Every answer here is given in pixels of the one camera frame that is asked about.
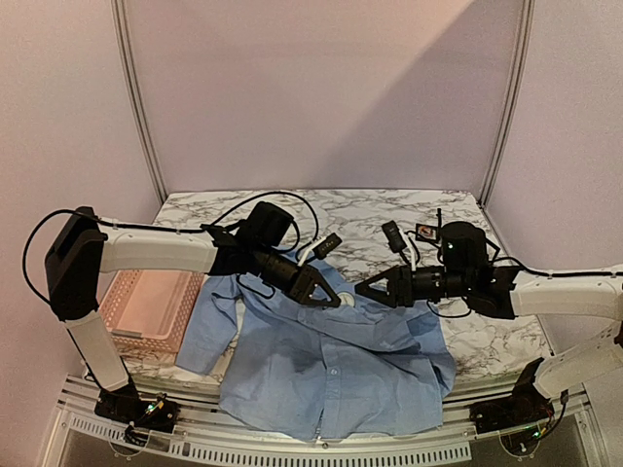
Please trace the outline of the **blue button-up shirt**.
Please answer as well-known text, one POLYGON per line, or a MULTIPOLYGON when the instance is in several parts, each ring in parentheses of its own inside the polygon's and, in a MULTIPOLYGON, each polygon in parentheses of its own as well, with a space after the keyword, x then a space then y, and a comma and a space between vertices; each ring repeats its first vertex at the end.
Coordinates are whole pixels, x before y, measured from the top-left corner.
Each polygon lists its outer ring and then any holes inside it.
POLYGON ((260 430, 327 438, 415 434, 443 422, 456 363, 429 306, 310 307, 253 275, 211 276, 176 357, 208 375, 230 363, 219 405, 260 430))

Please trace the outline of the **orange portrait round brooch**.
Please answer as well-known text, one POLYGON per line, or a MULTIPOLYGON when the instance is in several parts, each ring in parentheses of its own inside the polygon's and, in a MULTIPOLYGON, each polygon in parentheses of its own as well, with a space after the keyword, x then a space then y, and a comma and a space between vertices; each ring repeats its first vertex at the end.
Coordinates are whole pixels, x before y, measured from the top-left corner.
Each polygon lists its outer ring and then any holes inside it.
POLYGON ((434 239, 436 237, 436 231, 434 228, 431 228, 430 226, 420 226, 419 227, 419 234, 422 237, 428 238, 428 239, 434 239))

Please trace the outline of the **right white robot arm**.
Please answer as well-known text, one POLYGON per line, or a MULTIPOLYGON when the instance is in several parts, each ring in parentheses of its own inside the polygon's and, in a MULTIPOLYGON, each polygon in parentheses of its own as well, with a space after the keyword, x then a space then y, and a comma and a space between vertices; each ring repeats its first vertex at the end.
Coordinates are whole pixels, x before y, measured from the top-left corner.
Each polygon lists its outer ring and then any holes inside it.
POLYGON ((462 221, 440 227, 438 240, 441 265, 410 263, 387 269, 356 284, 356 294, 390 307, 461 298, 473 312, 493 319, 577 315, 611 322, 591 339, 528 364, 516 382, 516 393, 503 404, 510 423, 525 423, 539 411, 541 398, 551 399, 621 368, 621 267, 540 271, 516 259, 492 259, 485 232, 462 221))

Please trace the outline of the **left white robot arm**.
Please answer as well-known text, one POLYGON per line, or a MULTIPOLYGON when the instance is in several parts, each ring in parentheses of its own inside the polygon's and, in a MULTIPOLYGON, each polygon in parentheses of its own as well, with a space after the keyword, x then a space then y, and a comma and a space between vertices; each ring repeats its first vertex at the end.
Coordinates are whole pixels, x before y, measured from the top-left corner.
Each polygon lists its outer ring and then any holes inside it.
POLYGON ((45 258, 48 303, 98 387, 108 391, 105 401, 113 413, 135 422, 145 404, 128 388, 129 372, 98 312, 99 277, 127 269, 252 274, 299 305, 339 306, 340 298, 316 268, 277 250, 293 224, 286 211, 264 201, 231 227, 182 230, 120 224, 97 217, 89 207, 70 212, 45 258))

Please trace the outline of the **pink plastic basket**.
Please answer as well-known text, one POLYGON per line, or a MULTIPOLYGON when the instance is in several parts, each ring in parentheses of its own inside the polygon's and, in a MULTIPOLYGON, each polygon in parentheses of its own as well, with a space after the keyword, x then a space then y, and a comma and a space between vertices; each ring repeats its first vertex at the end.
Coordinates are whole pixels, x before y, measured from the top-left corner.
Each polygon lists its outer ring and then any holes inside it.
POLYGON ((195 272, 122 270, 99 312, 116 344, 176 353, 203 282, 195 272))

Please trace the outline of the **upright black frame box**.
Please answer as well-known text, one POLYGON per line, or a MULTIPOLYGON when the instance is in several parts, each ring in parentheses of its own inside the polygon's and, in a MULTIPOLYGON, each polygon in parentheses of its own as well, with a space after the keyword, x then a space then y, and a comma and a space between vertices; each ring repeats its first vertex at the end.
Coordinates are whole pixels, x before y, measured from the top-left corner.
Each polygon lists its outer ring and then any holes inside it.
POLYGON ((426 242, 429 244, 438 244, 441 239, 442 229, 442 210, 436 209, 436 223, 432 224, 416 224, 415 237, 416 241, 426 242))

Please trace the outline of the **open black frame box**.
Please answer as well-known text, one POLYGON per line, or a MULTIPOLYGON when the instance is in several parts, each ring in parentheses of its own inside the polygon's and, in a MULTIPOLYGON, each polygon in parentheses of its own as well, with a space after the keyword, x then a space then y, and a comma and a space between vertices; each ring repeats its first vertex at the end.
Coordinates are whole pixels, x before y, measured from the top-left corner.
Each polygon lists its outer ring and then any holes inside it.
POLYGON ((485 240, 487 246, 493 250, 493 255, 489 258, 490 262, 493 263, 498 258, 501 248, 488 237, 485 237, 485 240))

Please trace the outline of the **aluminium front rail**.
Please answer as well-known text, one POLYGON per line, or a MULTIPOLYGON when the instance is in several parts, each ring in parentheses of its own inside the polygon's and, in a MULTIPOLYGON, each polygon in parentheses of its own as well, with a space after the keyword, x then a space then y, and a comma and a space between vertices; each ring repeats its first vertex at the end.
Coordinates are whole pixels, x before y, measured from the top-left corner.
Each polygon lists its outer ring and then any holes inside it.
POLYGON ((55 407, 44 466, 606 466, 599 431, 583 387, 536 422, 483 433, 470 409, 510 394, 511 377, 459 381, 443 402, 443 422, 416 434, 356 433, 327 438, 314 429, 289 437, 259 430, 219 406, 215 382, 136 377, 145 399, 158 393, 177 404, 172 432, 133 429, 95 414, 91 382, 69 377, 55 407))

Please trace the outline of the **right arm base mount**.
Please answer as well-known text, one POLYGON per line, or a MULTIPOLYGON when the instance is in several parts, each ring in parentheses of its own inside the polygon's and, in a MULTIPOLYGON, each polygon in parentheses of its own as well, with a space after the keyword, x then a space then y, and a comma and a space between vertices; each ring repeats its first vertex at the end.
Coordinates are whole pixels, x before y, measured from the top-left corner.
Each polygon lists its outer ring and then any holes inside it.
POLYGON ((547 438, 559 426, 568 399, 568 390, 562 391, 560 414, 555 416, 550 398, 541 395, 533 386, 517 386, 509 396, 472 404, 469 407, 469 419, 475 424, 476 432, 482 434, 537 423, 547 418, 542 428, 536 426, 529 434, 527 441, 533 445, 547 438))

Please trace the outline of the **right aluminium corner post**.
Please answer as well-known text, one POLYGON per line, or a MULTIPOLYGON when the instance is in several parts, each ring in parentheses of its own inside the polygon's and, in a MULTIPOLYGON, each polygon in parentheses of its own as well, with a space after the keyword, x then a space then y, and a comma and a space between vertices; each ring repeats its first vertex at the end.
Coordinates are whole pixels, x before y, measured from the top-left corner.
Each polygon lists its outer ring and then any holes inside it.
POLYGON ((535 2, 533 0, 522 2, 505 95, 502 101, 502 113, 495 134, 495 144, 477 197, 477 202, 483 210, 487 208, 492 199, 495 181, 501 168, 505 147, 510 136, 514 114, 518 105, 531 40, 534 7, 535 2))

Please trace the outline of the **aluminium corner post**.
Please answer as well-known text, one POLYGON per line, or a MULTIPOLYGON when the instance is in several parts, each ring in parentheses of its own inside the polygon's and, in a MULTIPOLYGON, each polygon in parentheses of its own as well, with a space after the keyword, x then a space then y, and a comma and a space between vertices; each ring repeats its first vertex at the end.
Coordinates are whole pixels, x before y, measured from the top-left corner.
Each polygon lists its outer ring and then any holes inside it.
POLYGON ((168 190, 166 188, 165 177, 149 125, 140 80, 138 77, 130 37, 128 2, 123 0, 112 0, 111 9, 116 30, 122 71, 126 81, 128 101, 133 115, 135 129, 143 154, 143 159, 145 160, 147 171, 157 200, 160 205, 163 205, 168 197, 168 190))
POLYGON ((477 202, 483 210, 487 208, 492 199, 495 181, 501 168, 505 147, 510 136, 514 114, 518 105, 531 40, 534 7, 535 2, 533 0, 522 2, 505 95, 502 101, 502 113, 495 134, 495 144, 477 197, 477 202))

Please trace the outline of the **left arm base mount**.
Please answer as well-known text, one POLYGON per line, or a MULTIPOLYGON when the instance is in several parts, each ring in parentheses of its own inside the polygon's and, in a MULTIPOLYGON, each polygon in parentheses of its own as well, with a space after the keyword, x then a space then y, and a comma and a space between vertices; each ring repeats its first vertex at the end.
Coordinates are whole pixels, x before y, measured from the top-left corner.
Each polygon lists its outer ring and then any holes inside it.
POLYGON ((133 383, 114 391, 101 390, 94 413, 123 423, 127 444, 144 448, 152 431, 171 434, 180 413, 178 403, 165 393, 142 399, 133 383))

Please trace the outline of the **left aluminium corner post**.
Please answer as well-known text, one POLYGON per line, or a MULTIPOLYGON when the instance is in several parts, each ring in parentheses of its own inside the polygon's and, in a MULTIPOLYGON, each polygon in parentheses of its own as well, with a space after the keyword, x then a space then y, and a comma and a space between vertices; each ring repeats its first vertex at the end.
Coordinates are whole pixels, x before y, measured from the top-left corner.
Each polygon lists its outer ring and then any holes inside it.
POLYGON ((147 171, 157 200, 160 205, 163 205, 168 197, 168 190, 166 188, 165 177, 149 125, 140 80, 138 77, 130 37, 128 2, 123 0, 112 0, 111 9, 116 30, 122 71, 126 81, 128 101, 133 115, 135 129, 143 154, 143 159, 145 160, 147 171))

